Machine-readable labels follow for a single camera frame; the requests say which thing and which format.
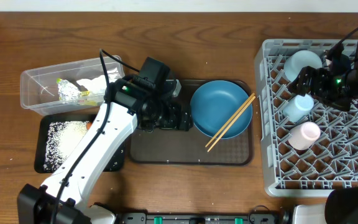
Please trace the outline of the light blue bowl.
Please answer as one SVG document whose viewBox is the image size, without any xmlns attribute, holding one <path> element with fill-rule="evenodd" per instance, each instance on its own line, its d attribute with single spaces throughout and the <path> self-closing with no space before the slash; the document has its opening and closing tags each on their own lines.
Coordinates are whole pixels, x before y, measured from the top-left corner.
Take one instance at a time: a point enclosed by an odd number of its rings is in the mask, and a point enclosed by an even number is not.
<svg viewBox="0 0 358 224">
<path fill-rule="evenodd" d="M 300 73 L 303 67 L 322 68 L 323 63 L 320 57 L 309 50 L 301 50 L 288 58 L 284 64 L 285 78 L 292 82 Z"/>
</svg>

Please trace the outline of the yellow snack wrapper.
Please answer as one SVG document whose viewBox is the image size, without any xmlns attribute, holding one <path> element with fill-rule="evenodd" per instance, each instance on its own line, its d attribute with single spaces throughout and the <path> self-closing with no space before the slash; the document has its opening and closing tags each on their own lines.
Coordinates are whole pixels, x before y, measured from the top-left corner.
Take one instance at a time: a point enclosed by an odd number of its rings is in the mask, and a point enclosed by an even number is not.
<svg viewBox="0 0 358 224">
<path fill-rule="evenodd" d="M 91 91 L 81 91 L 77 103 L 86 106 L 99 106 L 104 102 L 103 95 L 95 95 Z"/>
</svg>

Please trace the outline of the light blue cup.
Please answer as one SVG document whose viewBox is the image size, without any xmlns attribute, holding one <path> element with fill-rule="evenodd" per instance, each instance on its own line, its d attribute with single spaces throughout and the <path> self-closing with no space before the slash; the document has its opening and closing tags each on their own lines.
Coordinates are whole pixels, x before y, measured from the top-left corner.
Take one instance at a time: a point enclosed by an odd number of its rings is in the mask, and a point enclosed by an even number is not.
<svg viewBox="0 0 358 224">
<path fill-rule="evenodd" d="M 310 95 L 296 95 L 288 102 L 286 107 L 284 107 L 283 114 L 289 117 L 289 121 L 296 123 L 302 117 L 308 115 L 313 106 L 314 101 Z"/>
</svg>

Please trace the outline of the aluminium foil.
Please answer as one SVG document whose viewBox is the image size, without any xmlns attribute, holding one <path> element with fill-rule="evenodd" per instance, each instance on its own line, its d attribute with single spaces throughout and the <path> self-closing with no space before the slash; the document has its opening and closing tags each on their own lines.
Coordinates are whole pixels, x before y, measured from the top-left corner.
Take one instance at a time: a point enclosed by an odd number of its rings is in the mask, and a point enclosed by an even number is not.
<svg viewBox="0 0 358 224">
<path fill-rule="evenodd" d="M 81 91 L 72 82 L 57 79 L 58 97 L 60 101 L 75 100 L 81 96 Z"/>
</svg>

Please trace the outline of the pink cup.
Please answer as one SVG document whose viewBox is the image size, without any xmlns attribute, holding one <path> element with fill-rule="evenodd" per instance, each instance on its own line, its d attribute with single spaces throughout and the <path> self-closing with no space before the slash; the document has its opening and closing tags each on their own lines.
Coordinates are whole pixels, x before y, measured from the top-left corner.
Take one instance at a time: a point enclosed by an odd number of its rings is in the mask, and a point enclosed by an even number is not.
<svg viewBox="0 0 358 224">
<path fill-rule="evenodd" d="M 291 137 L 288 139 L 290 145 L 296 150 L 306 150 L 319 139 L 321 130 L 313 122 L 307 121 L 290 130 Z"/>
</svg>

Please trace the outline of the dark blue plate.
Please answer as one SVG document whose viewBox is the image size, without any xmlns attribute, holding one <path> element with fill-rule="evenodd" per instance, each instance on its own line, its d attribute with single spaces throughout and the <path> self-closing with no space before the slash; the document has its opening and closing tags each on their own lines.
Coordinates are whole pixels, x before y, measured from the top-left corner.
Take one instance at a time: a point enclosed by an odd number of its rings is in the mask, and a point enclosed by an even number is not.
<svg viewBox="0 0 358 224">
<path fill-rule="evenodd" d="M 213 137 L 248 97 L 249 94 L 234 82 L 213 80 L 201 85 L 190 101 L 196 128 Z"/>
</svg>

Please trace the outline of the white napkin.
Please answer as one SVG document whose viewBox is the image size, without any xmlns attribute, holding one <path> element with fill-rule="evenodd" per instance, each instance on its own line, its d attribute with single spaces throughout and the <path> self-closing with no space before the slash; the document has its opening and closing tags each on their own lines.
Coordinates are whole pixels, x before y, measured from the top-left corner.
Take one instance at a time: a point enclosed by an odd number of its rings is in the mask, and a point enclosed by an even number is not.
<svg viewBox="0 0 358 224">
<path fill-rule="evenodd" d="M 123 77 L 119 73 L 117 68 L 108 70 L 107 73 L 108 73 L 110 83 L 113 83 L 116 80 Z M 83 78 L 83 79 L 77 80 L 76 82 L 77 82 L 77 84 L 79 84 L 79 86 L 85 87 L 93 95 L 102 94 L 102 93 L 105 93 L 105 91 L 106 91 L 107 84 L 106 84 L 104 75 L 98 76 L 93 79 Z"/>
</svg>

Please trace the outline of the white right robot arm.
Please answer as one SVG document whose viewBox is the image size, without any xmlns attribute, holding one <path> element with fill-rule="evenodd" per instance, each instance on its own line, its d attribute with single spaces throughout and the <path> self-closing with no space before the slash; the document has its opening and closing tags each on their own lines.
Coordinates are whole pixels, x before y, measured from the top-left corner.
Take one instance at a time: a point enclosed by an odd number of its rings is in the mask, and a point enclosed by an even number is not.
<svg viewBox="0 0 358 224">
<path fill-rule="evenodd" d="M 358 107 L 358 40 L 353 60 L 343 54 L 343 41 L 326 52 L 328 68 L 303 67 L 288 87 L 297 95 L 310 93 L 320 103 L 341 111 Z M 358 223 L 358 184 L 333 190 L 324 206 L 326 223 Z"/>
</svg>

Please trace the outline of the white rice pile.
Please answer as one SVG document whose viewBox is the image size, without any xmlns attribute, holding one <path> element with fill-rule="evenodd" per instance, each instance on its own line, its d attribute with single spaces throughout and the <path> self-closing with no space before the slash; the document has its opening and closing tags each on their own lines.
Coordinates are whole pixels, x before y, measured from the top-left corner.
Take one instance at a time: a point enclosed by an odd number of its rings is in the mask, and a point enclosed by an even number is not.
<svg viewBox="0 0 358 224">
<path fill-rule="evenodd" d="M 56 171 L 87 133 L 89 121 L 56 121 L 48 127 L 44 172 Z"/>
</svg>

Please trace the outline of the orange carrot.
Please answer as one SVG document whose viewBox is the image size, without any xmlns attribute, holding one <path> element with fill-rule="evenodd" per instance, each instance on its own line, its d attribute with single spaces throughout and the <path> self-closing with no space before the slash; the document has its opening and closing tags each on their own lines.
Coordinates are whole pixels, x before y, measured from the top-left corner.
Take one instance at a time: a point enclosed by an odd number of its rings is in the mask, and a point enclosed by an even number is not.
<svg viewBox="0 0 358 224">
<path fill-rule="evenodd" d="M 91 125 L 92 125 L 92 123 L 87 123 L 87 124 L 86 124 L 86 129 L 89 130 L 90 127 L 91 127 Z"/>
</svg>

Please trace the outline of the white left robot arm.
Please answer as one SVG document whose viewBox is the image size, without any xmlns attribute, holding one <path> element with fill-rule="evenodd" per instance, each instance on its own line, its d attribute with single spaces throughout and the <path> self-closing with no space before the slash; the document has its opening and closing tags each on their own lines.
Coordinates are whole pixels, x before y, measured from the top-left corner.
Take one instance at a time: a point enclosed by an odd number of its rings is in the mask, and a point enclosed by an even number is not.
<svg viewBox="0 0 358 224">
<path fill-rule="evenodd" d="M 90 194 L 112 156 L 137 129 L 188 131 L 190 107 L 172 99 L 180 92 L 170 68 L 146 58 L 137 75 L 108 82 L 104 103 L 90 129 L 66 161 L 37 188 L 23 187 L 17 197 L 20 223 L 115 223 L 115 214 L 88 206 Z"/>
</svg>

